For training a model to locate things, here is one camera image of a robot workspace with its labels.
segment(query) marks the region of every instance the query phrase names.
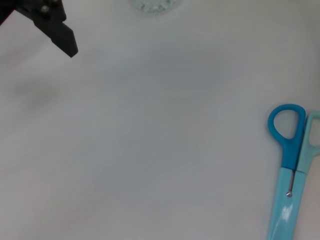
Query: scissor blade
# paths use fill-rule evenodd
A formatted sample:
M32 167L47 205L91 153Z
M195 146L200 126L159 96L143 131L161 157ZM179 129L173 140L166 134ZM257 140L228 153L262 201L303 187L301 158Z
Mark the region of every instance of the scissor blade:
M280 168L267 240L293 239L307 175L295 172L292 196L289 197L291 177L291 169Z

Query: round glass object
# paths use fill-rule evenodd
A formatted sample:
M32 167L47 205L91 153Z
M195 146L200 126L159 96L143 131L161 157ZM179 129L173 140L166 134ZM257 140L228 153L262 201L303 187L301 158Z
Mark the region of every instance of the round glass object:
M180 0L129 0L139 11L145 14L161 14L172 9Z

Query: white background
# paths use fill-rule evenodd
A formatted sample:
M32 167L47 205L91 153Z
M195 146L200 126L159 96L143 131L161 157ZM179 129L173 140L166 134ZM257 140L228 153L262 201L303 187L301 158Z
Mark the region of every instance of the white background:
M265 240L268 115L320 110L319 1L64 7L72 59L17 12L0 27L0 238ZM319 239L319 183L315 160L295 240Z

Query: blue scissor handle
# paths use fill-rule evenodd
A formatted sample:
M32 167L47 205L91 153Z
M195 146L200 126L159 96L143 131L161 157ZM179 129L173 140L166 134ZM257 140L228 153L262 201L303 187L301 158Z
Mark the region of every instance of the blue scissor handle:
M296 126L295 135L293 138L286 138L282 136L275 127L275 117L278 113L292 110L298 113L299 120ZM297 162L298 162L298 154L300 145L302 142L302 137L304 134L306 120L306 111L303 107L295 104L284 104L276 107L269 115L268 118L268 128L271 135L281 144L283 149L282 154L282 168L291 169L293 171L296 170Z

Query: blue scissors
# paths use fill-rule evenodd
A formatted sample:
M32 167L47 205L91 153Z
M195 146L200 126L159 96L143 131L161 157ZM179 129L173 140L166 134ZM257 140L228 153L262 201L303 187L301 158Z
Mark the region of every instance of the blue scissors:
M276 115L284 110L298 113L299 120L293 138L283 137L274 124ZM309 143L315 118L320 119L320 112L310 113L305 125L306 111L295 104L276 107L268 118L269 131L282 146L283 153L267 240L293 239L305 181L313 158L320 154L320 148Z

